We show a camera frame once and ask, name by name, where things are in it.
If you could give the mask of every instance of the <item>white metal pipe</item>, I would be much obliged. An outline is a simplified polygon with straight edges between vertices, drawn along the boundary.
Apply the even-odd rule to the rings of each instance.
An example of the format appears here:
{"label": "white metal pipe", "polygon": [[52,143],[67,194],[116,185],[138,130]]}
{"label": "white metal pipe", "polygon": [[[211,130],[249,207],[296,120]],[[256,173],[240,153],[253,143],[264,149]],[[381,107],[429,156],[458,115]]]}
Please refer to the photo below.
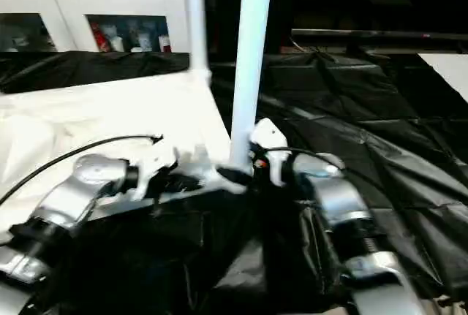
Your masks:
{"label": "white metal pipe", "polygon": [[205,0],[186,0],[190,39],[190,69],[208,70]]}
{"label": "white metal pipe", "polygon": [[270,0],[241,0],[230,151],[231,165],[240,169],[249,164],[269,5]]}

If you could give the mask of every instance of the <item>bottle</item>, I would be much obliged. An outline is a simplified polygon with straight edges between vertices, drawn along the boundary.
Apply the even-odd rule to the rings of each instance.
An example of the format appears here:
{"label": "bottle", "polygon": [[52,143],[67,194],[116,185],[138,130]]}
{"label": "bottle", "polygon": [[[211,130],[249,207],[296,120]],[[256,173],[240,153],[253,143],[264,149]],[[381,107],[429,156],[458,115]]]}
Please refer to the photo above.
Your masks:
{"label": "bottle", "polygon": [[170,49],[170,40],[168,35],[159,36],[159,48],[161,48],[161,52],[172,52],[172,50]]}
{"label": "bottle", "polygon": [[138,33],[138,42],[143,52],[151,52],[153,50],[151,36],[148,31],[140,31]]}
{"label": "bottle", "polygon": [[101,32],[98,23],[90,23],[91,30],[93,31],[94,39],[96,40],[97,48],[100,52],[110,52],[109,42],[104,37],[104,34]]}

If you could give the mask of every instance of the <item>cabinet glass door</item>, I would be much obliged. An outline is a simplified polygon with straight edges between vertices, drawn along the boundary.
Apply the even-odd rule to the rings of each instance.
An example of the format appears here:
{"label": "cabinet glass door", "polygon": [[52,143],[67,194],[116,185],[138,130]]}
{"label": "cabinet glass door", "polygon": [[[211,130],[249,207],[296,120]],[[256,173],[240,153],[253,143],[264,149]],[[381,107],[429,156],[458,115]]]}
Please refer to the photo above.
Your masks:
{"label": "cabinet glass door", "polygon": [[37,13],[0,14],[1,52],[55,52],[53,41]]}
{"label": "cabinet glass door", "polygon": [[166,18],[86,15],[100,52],[171,52]]}

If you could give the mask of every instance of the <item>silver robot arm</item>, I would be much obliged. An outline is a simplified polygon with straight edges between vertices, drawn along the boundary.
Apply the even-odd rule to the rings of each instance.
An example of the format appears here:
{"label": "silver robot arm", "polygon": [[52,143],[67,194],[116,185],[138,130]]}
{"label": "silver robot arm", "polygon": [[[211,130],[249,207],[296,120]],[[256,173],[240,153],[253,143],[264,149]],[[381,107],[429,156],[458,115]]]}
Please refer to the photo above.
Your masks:
{"label": "silver robot arm", "polygon": [[[269,181],[285,185],[283,172],[320,210],[338,257],[347,269],[352,302],[361,315],[427,314],[396,255],[386,250],[370,210],[358,190],[344,177],[343,162],[328,153],[308,155],[287,150],[286,139],[268,119],[251,136],[268,162]],[[268,151],[284,148],[281,151]]]}
{"label": "silver robot arm", "polygon": [[19,314],[25,308],[31,295],[11,283],[34,286],[44,281],[99,198],[124,193],[137,182],[138,168],[126,160],[95,154],[79,158],[73,173],[50,191],[25,223],[14,225],[12,239],[0,246],[0,314]]}

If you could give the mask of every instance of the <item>black plastic sheet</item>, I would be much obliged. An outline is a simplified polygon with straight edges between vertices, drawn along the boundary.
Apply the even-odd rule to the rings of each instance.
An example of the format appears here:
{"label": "black plastic sheet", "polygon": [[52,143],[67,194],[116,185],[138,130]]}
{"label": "black plastic sheet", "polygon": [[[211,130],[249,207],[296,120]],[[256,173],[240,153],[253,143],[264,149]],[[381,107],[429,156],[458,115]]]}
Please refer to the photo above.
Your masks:
{"label": "black plastic sheet", "polygon": [[[174,72],[187,61],[157,53],[2,55],[0,89]],[[230,127],[235,66],[212,61],[211,69]],[[430,66],[417,56],[266,56],[257,115],[271,118],[290,145],[344,160],[422,295],[467,298],[468,105]],[[290,192],[218,193],[90,223],[56,293],[71,314],[327,309],[344,296],[340,265],[317,212],[296,200]]]}

